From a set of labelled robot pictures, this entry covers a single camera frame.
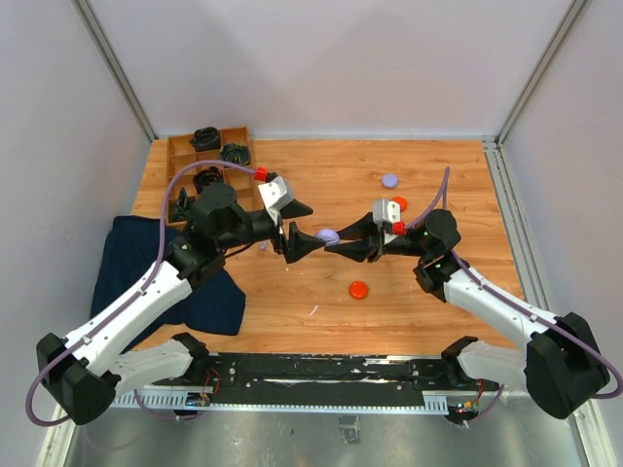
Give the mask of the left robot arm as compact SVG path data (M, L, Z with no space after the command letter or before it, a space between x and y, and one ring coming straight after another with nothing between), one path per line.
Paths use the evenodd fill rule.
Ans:
M47 389L68 419L88 424L118 396L146 384L180 379L195 385L206 378L209 352L188 333L147 350L127 347L221 271L229 249L267 240L292 264L323 247L322 240L298 229L296 219L313 210L295 199L285 179L276 177L258 190L264 206L247 212L233 187L205 188L182 234L122 296L65 337L49 333L40 339L34 383Z

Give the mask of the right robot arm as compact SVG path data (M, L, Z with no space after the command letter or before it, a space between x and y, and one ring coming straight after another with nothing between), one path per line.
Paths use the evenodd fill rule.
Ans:
M564 419L609 384L613 372L586 320L530 305L461 259L454 250L458 224L450 211L434 209L413 227L367 214L338 236L340 243L329 252L358 263L384 255L417 258L414 275L424 292L471 313L514 343L506 348L463 337L449 345L440 368L451 388L485 379L527 392L543 411Z

